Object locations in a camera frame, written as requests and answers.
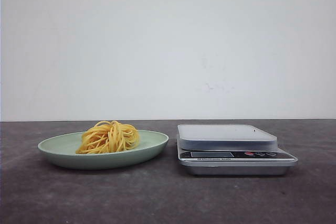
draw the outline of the digital scale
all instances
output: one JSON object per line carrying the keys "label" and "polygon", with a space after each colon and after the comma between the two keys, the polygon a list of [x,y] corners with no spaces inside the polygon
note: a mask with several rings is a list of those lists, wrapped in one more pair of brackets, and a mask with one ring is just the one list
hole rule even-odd
{"label": "digital scale", "polygon": [[195,175],[283,175],[298,159],[251,125],[178,125],[180,163]]}

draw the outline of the plate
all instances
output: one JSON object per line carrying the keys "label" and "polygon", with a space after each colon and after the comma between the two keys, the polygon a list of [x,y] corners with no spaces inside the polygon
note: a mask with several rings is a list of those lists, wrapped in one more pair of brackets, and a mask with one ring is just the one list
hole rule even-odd
{"label": "plate", "polygon": [[54,136],[38,144],[38,149],[52,164],[71,169],[111,169],[138,164],[157,156],[169,137],[155,131],[138,130],[139,145],[131,150],[102,154],[76,154],[84,132]]}

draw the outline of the plate rim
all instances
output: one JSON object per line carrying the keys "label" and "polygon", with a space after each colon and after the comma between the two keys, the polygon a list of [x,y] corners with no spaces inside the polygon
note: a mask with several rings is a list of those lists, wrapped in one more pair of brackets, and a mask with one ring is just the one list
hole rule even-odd
{"label": "plate rim", "polygon": [[158,132],[158,131],[148,131],[148,130],[138,130],[138,131],[141,131],[141,132],[152,132],[152,133],[159,133],[161,135],[164,135],[166,137],[166,139],[162,142],[162,143],[159,143],[159,144],[155,144],[153,146],[150,146],[150,147],[146,147],[146,148],[143,148],[143,149],[130,149],[130,150],[127,150],[127,151],[122,151],[122,152],[108,152],[108,153],[92,153],[92,154],[77,154],[77,153],[74,153],[74,154],[65,154],[65,153],[56,153],[56,152],[51,152],[51,151],[48,151],[44,148],[41,147],[41,145],[52,139],[52,138],[56,138],[56,137],[60,137],[60,136],[66,136],[66,135],[72,135],[72,134],[79,134],[79,133],[84,133],[85,131],[79,131],[79,132],[71,132],[71,133],[67,133],[67,134],[62,134],[62,135],[57,135],[57,136],[52,136],[52,137],[49,137],[47,139],[44,139],[42,140],[41,142],[38,143],[37,145],[37,148],[42,152],[42,153],[47,153],[47,154],[53,154],[53,155],[61,155],[61,156],[77,156],[77,157],[96,157],[96,156],[110,156],[110,155],[122,155],[122,154],[125,154],[125,153],[134,153],[134,152],[140,152],[140,151],[144,151],[144,150],[147,150],[147,149],[150,149],[150,148],[154,148],[154,147],[157,147],[157,146],[160,146],[162,144],[165,144],[168,142],[169,140],[169,136],[167,134],[164,134],[162,132]]}

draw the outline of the red button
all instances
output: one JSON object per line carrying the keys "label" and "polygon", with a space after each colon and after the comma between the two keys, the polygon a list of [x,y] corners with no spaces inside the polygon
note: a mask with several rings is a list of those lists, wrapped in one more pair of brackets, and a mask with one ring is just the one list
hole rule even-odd
{"label": "red button", "polygon": [[248,156],[253,156],[254,153],[253,152],[245,152],[245,155],[248,155]]}

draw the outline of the yellow noodle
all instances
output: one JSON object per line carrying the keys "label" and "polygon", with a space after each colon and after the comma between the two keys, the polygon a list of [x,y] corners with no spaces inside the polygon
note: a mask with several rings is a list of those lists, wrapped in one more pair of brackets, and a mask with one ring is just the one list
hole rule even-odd
{"label": "yellow noodle", "polygon": [[123,152],[139,144],[139,133],[133,125],[118,121],[100,121],[82,135],[77,154]]}

